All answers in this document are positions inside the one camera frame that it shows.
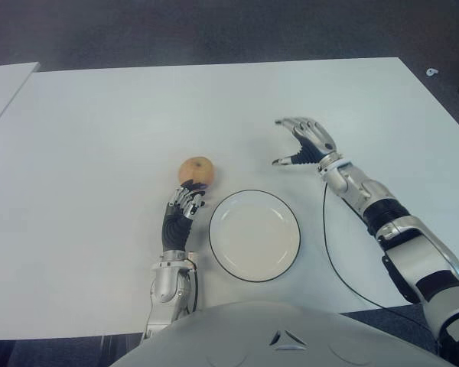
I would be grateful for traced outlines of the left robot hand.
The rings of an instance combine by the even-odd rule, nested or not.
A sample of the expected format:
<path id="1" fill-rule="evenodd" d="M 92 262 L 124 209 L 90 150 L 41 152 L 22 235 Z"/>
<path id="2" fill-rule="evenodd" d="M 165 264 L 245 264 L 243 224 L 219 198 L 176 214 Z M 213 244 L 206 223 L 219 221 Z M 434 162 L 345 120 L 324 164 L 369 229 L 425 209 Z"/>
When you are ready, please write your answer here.
<path id="1" fill-rule="evenodd" d="M 207 185 L 194 180 L 184 181 L 169 199 L 161 229 L 163 252 L 185 251 L 194 217 L 205 206 Z"/>

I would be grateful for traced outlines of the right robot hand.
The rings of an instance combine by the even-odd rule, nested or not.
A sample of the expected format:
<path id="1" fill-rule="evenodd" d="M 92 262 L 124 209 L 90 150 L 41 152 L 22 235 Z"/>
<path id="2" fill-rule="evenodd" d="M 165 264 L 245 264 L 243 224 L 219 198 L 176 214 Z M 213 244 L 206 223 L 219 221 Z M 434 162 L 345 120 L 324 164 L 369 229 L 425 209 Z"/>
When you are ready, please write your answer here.
<path id="1" fill-rule="evenodd" d="M 337 148 L 326 129 L 317 121 L 304 117 L 283 118 L 276 125 L 288 129 L 300 144 L 298 153 L 272 162 L 273 166 L 317 164 Z"/>

